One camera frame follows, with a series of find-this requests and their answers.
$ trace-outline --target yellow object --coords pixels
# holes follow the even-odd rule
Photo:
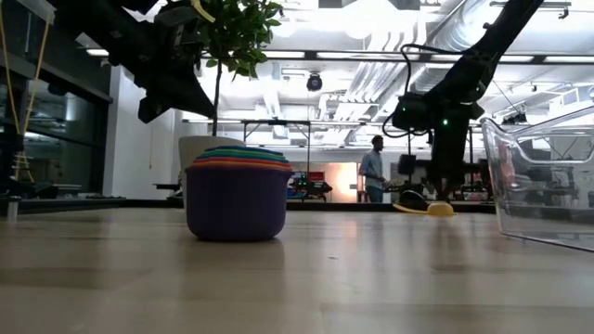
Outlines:
[[[200,3],[200,0],[192,0],[192,6],[194,7],[194,9],[196,9],[198,14],[200,14],[207,21],[213,23],[216,20],[211,14],[204,10],[202,4]]]
[[[439,216],[439,217],[456,215],[456,213],[454,212],[454,208],[452,208],[451,205],[449,205],[448,203],[445,203],[445,202],[436,202],[436,203],[430,204],[429,208],[427,208],[426,212],[421,211],[421,210],[409,209],[409,208],[406,208],[399,204],[394,204],[394,207],[397,210],[399,210],[401,212],[406,212],[406,213],[428,214],[428,215]]]

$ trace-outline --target white pot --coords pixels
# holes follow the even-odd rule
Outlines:
[[[245,143],[231,138],[215,137],[211,135],[193,135],[179,138],[179,165],[182,169],[182,189],[184,192],[184,208],[186,208],[186,168],[192,165],[194,159],[208,148],[220,146],[245,146]]]

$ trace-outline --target white wall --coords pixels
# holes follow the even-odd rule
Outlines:
[[[145,90],[134,85],[121,67],[111,69],[110,105],[103,193],[128,199],[165,199],[153,184],[176,182],[173,172],[175,111],[150,124],[137,118]]]

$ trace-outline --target red sign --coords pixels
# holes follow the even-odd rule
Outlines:
[[[324,181],[326,179],[324,172],[309,172],[309,175],[307,178],[309,181],[313,181],[313,182]]]

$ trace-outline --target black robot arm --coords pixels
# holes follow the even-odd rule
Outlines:
[[[475,45],[461,53],[444,80],[424,95],[405,92],[393,114],[393,126],[414,133],[434,131],[427,178],[445,199],[463,183],[464,151],[470,119],[484,110],[483,97],[503,54],[536,13],[543,0],[509,0]]]
[[[168,1],[152,23],[138,22],[127,10],[146,14],[158,0],[49,2],[56,8],[57,29],[72,38],[84,32],[110,53],[112,65],[122,64],[134,74],[135,84],[147,90],[138,109],[142,122],[170,108],[214,115],[194,72],[202,50],[197,25],[204,18],[193,0]]]

